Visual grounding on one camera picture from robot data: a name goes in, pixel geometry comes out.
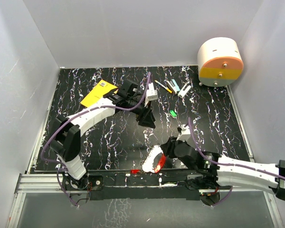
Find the green key tag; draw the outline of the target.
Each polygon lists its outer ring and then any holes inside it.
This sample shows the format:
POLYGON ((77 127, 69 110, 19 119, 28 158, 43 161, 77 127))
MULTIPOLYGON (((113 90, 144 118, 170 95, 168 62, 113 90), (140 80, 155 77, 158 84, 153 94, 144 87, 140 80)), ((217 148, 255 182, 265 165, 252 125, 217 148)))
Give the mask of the green key tag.
POLYGON ((170 110, 169 113, 172 116, 172 118, 177 118, 177 114, 173 110, 170 110))

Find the red key tag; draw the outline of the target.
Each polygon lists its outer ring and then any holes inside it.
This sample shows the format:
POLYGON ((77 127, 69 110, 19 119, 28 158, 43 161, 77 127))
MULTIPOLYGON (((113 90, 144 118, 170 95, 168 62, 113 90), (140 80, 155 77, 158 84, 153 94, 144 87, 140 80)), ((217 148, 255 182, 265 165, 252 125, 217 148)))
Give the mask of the red key tag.
POLYGON ((132 169, 132 170, 130 170, 130 173, 131 173, 131 174, 137 174, 137 173, 139 173, 139 172, 140 172, 139 169, 132 169))

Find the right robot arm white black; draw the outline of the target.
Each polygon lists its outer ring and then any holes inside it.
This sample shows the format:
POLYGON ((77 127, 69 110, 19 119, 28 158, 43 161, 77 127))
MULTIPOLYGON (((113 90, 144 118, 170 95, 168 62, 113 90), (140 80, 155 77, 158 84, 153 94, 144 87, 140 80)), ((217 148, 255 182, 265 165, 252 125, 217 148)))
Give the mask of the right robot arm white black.
POLYGON ((285 201, 285 160, 277 164, 235 160, 198 151, 175 137, 170 137, 160 148, 165 156, 177 158, 189 170, 202 174, 202 183, 209 189, 216 185, 244 187, 268 192, 285 201))

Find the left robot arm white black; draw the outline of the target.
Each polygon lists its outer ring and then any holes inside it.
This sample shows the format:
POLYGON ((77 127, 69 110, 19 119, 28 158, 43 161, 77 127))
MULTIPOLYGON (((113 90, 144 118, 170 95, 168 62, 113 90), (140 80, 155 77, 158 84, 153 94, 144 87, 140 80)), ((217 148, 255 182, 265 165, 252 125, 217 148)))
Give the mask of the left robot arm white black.
POLYGON ((56 118, 49 146, 72 177, 72 184, 77 189, 86 188, 89 182, 79 153, 81 137, 90 128, 119 111, 134 113, 139 126, 155 128, 151 102, 158 100, 158 93, 152 82, 147 85, 147 89, 140 93, 138 85, 127 79, 120 88, 112 88, 107 93, 98 91, 100 98, 79 113, 66 118, 56 118))

